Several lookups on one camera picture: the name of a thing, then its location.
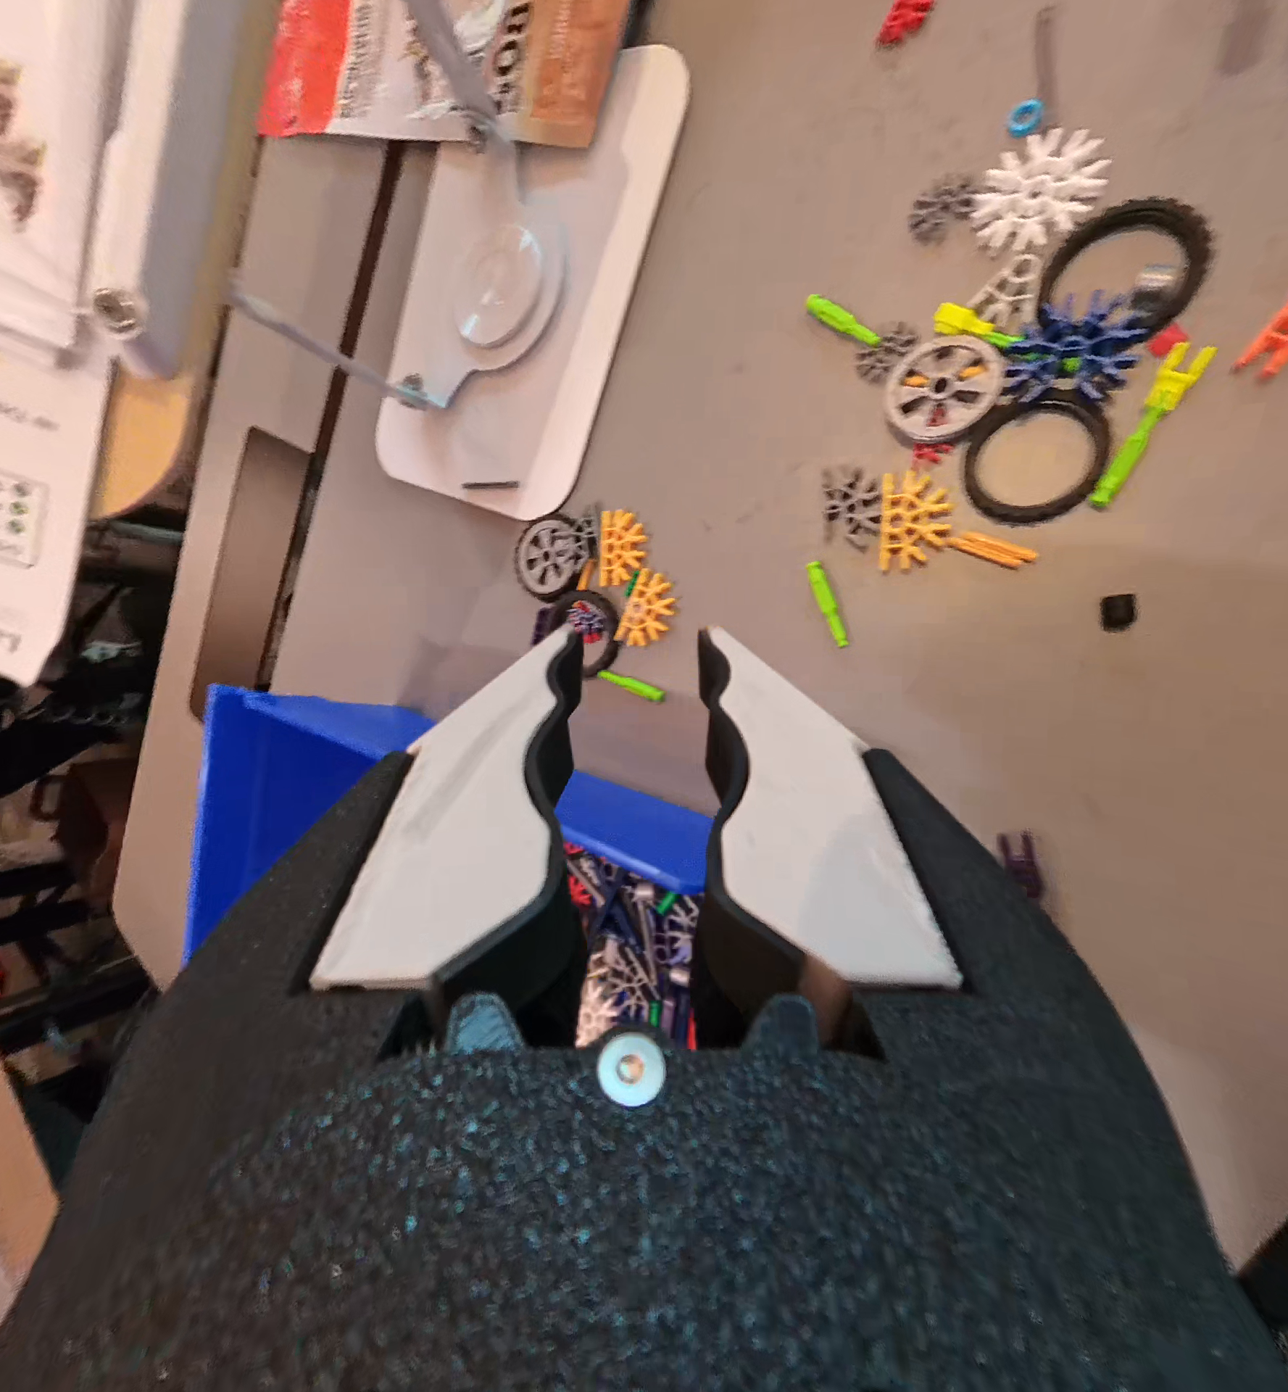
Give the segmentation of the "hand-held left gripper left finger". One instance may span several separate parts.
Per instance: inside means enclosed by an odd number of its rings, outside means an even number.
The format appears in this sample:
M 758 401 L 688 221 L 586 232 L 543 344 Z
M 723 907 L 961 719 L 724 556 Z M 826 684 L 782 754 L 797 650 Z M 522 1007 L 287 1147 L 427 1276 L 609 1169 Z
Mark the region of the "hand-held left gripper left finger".
M 311 973 L 315 990 L 430 994 L 508 1007 L 579 976 L 557 803 L 573 777 L 585 645 L 550 631 L 433 726 Z

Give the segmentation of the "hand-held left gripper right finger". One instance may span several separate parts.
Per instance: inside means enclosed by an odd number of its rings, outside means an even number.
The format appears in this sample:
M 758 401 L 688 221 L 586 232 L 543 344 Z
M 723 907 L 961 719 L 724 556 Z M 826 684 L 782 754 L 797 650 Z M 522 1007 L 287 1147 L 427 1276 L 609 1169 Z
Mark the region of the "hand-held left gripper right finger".
M 806 980 L 960 990 L 961 969 L 869 767 L 874 748 L 723 629 L 698 635 L 703 966 L 735 1007 Z

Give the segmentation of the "blue storage bin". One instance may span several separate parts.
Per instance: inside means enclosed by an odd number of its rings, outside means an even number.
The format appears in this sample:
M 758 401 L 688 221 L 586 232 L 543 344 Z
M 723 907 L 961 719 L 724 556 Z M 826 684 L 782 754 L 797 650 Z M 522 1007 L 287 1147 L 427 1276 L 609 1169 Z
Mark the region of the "blue storage bin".
M 368 769 L 430 728 L 403 706 L 211 685 L 182 966 Z M 555 812 L 568 843 L 664 891 L 703 891 L 711 827 L 703 813 L 585 773 Z

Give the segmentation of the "pile of small toy pieces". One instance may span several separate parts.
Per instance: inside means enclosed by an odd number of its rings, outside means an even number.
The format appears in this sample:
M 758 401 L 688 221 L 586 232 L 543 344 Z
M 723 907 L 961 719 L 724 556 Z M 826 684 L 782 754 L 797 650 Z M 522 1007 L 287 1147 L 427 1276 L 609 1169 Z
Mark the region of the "pile of small toy pieces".
M 577 1046 L 619 1028 L 649 1028 L 693 1050 L 690 951 L 698 899 L 565 843 L 572 902 L 586 943 Z

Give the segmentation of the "small tyre with hub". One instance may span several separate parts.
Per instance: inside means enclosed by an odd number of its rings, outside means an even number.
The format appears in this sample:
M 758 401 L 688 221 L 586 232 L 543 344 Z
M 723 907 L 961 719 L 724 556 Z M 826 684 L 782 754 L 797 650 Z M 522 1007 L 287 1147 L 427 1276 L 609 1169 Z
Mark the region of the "small tyre with hub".
M 573 589 L 548 606 L 548 635 L 568 625 L 585 654 L 585 681 L 599 679 L 619 661 L 621 614 L 616 603 L 595 589 Z

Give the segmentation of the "orange fan connector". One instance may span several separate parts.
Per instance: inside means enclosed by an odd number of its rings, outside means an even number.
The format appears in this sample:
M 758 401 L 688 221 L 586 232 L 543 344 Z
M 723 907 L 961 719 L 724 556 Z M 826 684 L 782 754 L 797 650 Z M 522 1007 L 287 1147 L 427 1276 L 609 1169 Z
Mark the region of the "orange fan connector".
M 878 572 L 907 575 L 928 567 L 952 538 L 955 504 L 931 475 L 907 469 L 878 479 Z
M 649 535 L 634 512 L 599 512 L 596 582 L 624 589 L 649 564 Z
M 625 584 L 621 621 L 616 625 L 616 645 L 652 646 L 669 635 L 669 621 L 679 614 L 673 582 L 643 567 Z

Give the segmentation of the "dark grey snowflake connector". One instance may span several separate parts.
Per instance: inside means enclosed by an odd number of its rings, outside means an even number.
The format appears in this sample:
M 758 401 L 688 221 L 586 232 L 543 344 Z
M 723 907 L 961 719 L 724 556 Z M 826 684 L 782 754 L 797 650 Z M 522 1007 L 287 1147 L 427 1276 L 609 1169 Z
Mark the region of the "dark grey snowflake connector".
M 825 542 L 844 542 L 865 554 L 878 542 L 885 483 L 861 468 L 826 468 L 822 472 Z

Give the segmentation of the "grey spoked wheel hub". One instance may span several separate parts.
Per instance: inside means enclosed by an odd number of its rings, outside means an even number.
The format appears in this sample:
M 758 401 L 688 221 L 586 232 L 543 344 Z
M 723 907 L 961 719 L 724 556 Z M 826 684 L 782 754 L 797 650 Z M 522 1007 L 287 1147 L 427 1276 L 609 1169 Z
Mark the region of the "grey spoked wheel hub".
M 909 447 L 958 444 L 1002 401 L 1007 357 L 978 336 L 935 336 L 896 361 L 885 417 Z

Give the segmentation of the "white and blue document stand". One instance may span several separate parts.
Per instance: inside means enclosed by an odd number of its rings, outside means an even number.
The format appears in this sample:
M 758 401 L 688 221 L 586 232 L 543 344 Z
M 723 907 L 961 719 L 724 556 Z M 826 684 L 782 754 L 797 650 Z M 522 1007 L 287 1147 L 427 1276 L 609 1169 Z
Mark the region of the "white and blue document stand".
M 195 416 L 195 375 L 117 371 L 102 429 L 91 521 L 131 513 L 168 494 Z

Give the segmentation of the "small dark grey connector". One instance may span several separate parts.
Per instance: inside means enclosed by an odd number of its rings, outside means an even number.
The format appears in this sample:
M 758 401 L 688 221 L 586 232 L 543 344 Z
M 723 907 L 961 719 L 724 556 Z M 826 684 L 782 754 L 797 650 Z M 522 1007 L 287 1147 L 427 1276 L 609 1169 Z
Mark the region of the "small dark grey connector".
M 874 330 L 874 341 L 857 341 L 856 374 L 861 380 L 878 386 L 917 348 L 917 330 L 905 322 L 890 322 Z
M 972 219 L 978 193 L 981 181 L 969 174 L 943 178 L 909 203 L 907 232 L 921 249 L 938 246 L 955 224 Z

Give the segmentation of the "white instruction board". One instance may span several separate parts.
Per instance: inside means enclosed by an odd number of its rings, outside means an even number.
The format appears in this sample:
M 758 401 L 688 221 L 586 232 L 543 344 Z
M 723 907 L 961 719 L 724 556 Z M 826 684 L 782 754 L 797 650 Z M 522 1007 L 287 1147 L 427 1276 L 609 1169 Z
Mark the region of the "white instruction board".
M 115 371 L 171 379 L 195 316 L 243 10 L 131 5 L 79 336 L 52 352 L 0 336 L 0 679 L 15 685 L 41 672 L 62 637 Z M 96 288 L 145 298 L 139 339 L 96 326 Z

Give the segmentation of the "yellow-green clip piece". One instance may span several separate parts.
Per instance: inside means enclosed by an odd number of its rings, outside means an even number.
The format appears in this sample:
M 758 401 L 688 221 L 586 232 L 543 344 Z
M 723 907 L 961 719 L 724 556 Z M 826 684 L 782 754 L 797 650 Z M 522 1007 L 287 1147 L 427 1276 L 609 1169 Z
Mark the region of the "yellow-green clip piece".
M 993 324 L 982 322 L 974 310 L 969 310 L 968 306 L 958 306 L 958 302 L 942 302 L 935 309 L 934 331 L 942 336 L 972 336 L 972 339 L 981 339 L 997 348 L 999 352 L 1023 341 L 1023 336 L 1004 335 Z

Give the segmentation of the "blue snowflake connector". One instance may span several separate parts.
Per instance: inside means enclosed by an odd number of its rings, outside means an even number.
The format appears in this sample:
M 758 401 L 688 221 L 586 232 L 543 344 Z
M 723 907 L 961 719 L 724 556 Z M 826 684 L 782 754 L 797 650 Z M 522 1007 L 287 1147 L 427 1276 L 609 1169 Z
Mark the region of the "blue snowflake connector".
M 1074 298 L 1044 306 L 1036 326 L 1002 356 L 1002 401 L 1036 405 L 1051 391 L 1066 391 L 1102 410 L 1110 393 L 1127 386 L 1139 362 L 1139 348 L 1149 339 L 1148 322 L 1128 301 L 1092 292 L 1085 313 Z

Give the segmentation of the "pale lattice connector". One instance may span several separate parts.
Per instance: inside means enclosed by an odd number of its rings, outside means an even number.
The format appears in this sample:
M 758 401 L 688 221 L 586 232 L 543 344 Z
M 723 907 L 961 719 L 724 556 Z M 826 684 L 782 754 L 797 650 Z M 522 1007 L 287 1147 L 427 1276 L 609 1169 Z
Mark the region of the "pale lattice connector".
M 1038 306 L 1045 262 L 1038 254 L 1016 254 L 969 301 L 968 310 L 993 331 L 1016 331 Z

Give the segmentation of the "yellow clip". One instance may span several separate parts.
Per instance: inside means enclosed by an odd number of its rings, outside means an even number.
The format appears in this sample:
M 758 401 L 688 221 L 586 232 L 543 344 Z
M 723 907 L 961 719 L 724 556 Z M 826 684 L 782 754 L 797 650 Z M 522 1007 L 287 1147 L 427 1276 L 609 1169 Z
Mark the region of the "yellow clip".
M 1186 393 L 1200 384 L 1217 349 L 1205 344 L 1190 362 L 1192 341 L 1177 341 L 1169 356 L 1161 361 L 1154 380 L 1148 391 L 1141 412 L 1152 419 L 1161 419 L 1180 408 Z

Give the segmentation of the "white snowflake connector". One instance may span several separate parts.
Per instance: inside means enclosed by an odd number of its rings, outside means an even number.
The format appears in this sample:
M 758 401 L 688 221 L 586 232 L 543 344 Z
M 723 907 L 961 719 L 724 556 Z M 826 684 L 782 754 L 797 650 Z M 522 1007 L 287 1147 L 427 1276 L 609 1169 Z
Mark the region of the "white snowflake connector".
M 1031 134 L 982 173 L 969 228 L 988 255 L 1040 254 L 1074 232 L 1107 186 L 1110 160 L 1089 131 Z

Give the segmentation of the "clear picture sleeve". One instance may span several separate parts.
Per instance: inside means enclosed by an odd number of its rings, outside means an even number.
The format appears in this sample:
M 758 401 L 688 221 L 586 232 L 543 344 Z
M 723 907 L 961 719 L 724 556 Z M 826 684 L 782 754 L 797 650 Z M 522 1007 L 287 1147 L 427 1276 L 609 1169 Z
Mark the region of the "clear picture sleeve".
M 67 349 L 84 316 L 131 4 L 0 4 L 0 336 Z

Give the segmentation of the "printed toy packaging bag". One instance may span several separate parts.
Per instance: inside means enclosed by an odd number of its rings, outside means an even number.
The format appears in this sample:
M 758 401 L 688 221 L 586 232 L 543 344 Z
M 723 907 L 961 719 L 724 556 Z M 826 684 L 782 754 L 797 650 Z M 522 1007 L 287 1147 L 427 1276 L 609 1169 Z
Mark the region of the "printed toy packaging bag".
M 586 148 L 636 4 L 513 4 L 490 74 L 526 146 Z M 285 4 L 257 134 L 402 142 L 414 98 L 397 4 Z

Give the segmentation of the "clear suction cup mount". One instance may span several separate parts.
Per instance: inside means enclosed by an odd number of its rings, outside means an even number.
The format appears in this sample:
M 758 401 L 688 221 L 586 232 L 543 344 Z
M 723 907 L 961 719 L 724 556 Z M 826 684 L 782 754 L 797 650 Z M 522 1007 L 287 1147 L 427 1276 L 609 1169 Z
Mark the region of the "clear suction cup mount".
M 504 219 L 452 276 L 452 322 L 475 356 L 523 356 L 555 316 L 565 236 L 555 219 Z

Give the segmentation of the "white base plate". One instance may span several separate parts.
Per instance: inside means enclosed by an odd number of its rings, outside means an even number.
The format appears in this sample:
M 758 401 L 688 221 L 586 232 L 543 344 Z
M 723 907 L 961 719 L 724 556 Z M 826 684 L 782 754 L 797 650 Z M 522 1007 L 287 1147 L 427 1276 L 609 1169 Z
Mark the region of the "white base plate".
M 684 55 L 646 44 L 621 53 L 589 148 L 441 146 L 388 362 L 392 386 L 426 405 L 379 410 L 383 475 L 523 521 L 568 499 L 685 113 Z M 452 276 L 504 219 L 563 228 L 565 284 L 523 356 L 475 356 L 454 330 Z

